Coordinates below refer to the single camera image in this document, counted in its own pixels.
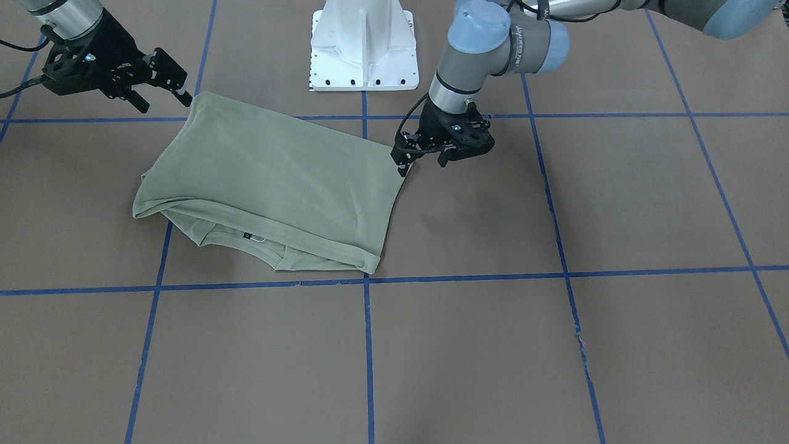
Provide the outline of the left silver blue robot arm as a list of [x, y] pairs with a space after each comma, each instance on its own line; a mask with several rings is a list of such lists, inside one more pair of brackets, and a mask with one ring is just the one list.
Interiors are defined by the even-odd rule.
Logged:
[[417, 101], [418, 129], [402, 128], [391, 158], [405, 177], [423, 155], [438, 163], [487, 154], [495, 140], [476, 106], [487, 78], [557, 70], [570, 51], [569, 23], [617, 10], [659, 14], [704, 35], [735, 39], [755, 28], [777, 1], [459, 1], [428, 92]]

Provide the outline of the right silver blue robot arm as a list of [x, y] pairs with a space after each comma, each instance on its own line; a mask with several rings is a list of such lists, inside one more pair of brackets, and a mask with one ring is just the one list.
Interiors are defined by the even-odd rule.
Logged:
[[188, 73], [162, 48], [144, 54], [126, 28], [99, 1], [21, 1], [53, 43], [42, 75], [23, 86], [41, 84], [59, 96], [98, 90], [138, 112], [150, 104], [133, 87], [148, 84], [169, 91], [188, 107]]

